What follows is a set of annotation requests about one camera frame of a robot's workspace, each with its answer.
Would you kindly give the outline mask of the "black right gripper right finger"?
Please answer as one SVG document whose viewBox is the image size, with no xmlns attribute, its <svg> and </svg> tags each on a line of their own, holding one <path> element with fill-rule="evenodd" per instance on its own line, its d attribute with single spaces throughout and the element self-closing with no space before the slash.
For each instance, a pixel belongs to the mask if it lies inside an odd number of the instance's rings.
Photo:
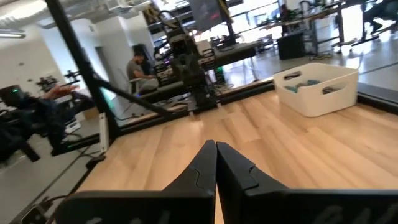
<svg viewBox="0 0 398 224">
<path fill-rule="evenodd" d="M 291 189 L 225 142 L 216 146 L 225 223 L 397 223 L 396 190 Z"/>
</svg>

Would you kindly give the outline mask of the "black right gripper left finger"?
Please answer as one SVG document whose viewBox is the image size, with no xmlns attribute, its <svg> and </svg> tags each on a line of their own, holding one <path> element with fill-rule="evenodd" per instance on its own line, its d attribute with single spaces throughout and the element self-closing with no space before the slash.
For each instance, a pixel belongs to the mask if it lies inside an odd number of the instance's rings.
<svg viewBox="0 0 398 224">
<path fill-rule="evenodd" d="M 58 224 L 213 223 L 216 143 L 207 140 L 191 163 L 163 190 L 82 191 L 55 211 Z"/>
</svg>

